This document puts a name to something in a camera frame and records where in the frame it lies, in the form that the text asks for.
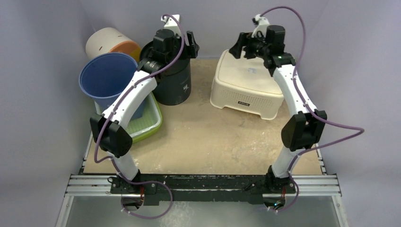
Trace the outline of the cream plastic laundry basket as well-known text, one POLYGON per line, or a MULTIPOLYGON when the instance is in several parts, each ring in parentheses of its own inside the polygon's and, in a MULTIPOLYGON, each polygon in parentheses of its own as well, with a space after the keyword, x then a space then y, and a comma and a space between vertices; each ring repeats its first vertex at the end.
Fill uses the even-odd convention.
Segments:
POLYGON ((251 114, 263 120, 276 118, 284 96, 260 58, 236 59, 222 52, 212 81, 210 103, 251 114))

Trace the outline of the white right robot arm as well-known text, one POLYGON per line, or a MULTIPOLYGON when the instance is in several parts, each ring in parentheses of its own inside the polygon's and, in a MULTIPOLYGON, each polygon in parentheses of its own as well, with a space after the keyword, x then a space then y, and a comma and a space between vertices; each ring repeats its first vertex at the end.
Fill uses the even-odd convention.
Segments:
POLYGON ((284 27, 270 25, 265 33, 240 33, 237 42, 229 49, 236 59, 261 58, 288 105, 290 119, 281 130, 284 147, 266 173, 265 185, 270 192, 278 192, 291 183, 290 173, 297 159, 303 151, 319 142, 327 119, 325 111, 319 111, 306 100, 307 94, 294 72, 296 61, 284 51, 284 40, 284 27))

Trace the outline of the light blue plastic bucket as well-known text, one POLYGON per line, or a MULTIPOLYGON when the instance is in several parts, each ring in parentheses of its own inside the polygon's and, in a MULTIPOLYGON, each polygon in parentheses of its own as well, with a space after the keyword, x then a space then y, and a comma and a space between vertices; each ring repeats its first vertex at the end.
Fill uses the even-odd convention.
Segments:
POLYGON ((137 62, 127 54, 105 53, 86 64, 78 77, 78 85, 105 110, 127 87, 137 66, 137 62))

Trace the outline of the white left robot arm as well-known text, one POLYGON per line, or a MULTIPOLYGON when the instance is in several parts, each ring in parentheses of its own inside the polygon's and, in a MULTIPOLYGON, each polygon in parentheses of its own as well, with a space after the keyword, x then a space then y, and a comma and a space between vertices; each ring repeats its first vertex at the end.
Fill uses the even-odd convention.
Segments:
POLYGON ((116 101, 101 115, 90 118, 92 134, 99 149, 109 155, 117 174, 123 178, 122 186, 128 193, 140 190, 140 173, 134 164, 129 150, 132 138, 126 127, 141 102, 158 84, 189 68, 190 59, 198 56, 200 47, 192 31, 177 33, 172 29, 160 29, 153 41, 141 51, 139 65, 131 81, 116 101))

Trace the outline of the dark navy cylindrical bin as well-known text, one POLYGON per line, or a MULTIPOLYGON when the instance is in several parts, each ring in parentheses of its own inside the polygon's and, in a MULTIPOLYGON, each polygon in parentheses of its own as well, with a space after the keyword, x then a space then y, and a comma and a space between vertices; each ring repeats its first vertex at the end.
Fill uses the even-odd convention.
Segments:
MULTIPOLYGON (((150 57, 152 49, 153 42, 144 46, 138 64, 141 70, 149 74, 167 65, 150 57)), ((187 49, 188 45, 185 44, 180 58, 167 70, 155 76, 157 87, 153 90, 153 95, 160 104, 179 105, 191 94, 191 56, 187 49)))

